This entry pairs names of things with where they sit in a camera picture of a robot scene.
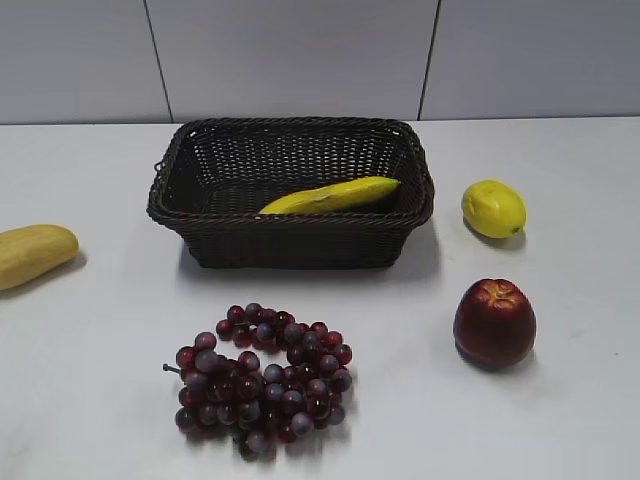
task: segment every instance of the yellow lemon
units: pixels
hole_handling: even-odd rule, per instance
[[[262,214],[327,213],[366,205],[389,195],[399,180],[362,177],[313,190],[303,190],[278,198],[260,210]]]
[[[520,195],[497,180],[483,180],[467,188],[462,213],[471,228],[490,238],[513,237],[527,222]]]

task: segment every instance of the wicker basket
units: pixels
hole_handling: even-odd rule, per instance
[[[151,218],[203,267],[386,267],[433,212],[433,181],[409,125],[364,118],[212,119],[174,135],[156,165]],[[259,215],[283,195],[369,175],[399,179],[357,211]]]

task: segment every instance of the white table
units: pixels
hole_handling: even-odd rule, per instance
[[[0,230],[62,224],[86,257],[0,294],[0,478],[640,478],[640,119],[413,126],[435,214],[384,272],[199,269],[145,213],[176,125],[0,128]],[[486,177],[521,192],[526,242],[463,225],[462,192]],[[508,374],[453,347],[483,277],[515,282],[538,318],[535,356]],[[324,320],[355,352],[344,428],[272,462],[187,444],[161,370],[250,301]]]

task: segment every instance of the yellow squash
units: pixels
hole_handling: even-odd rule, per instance
[[[64,227],[32,225],[0,234],[0,290],[17,287],[78,253],[78,240]]]
[[[278,198],[260,210],[262,214],[327,213],[373,203],[389,195],[399,180],[362,177],[313,190],[303,190]]]

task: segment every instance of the apple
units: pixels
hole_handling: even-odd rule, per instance
[[[527,297],[513,283],[485,278],[462,297],[453,336],[463,359],[498,370],[515,365],[531,351],[536,317]]]

